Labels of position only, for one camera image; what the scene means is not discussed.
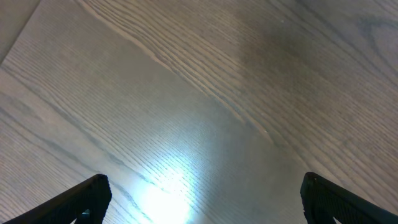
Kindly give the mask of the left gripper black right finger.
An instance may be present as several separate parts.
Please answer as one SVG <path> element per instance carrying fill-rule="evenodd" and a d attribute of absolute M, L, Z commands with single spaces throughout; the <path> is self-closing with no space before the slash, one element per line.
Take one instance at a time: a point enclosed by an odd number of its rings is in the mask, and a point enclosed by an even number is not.
<path fill-rule="evenodd" d="M 300 196 L 308 223 L 397 224 L 397 215 L 314 172 L 304 175 Z"/>

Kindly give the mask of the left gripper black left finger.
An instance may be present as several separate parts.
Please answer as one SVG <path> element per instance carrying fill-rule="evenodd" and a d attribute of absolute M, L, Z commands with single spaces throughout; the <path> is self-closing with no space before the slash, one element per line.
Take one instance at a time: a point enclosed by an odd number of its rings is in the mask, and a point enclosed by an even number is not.
<path fill-rule="evenodd" d="M 102 224 L 111 199 L 108 177 L 96 174 L 6 224 Z"/>

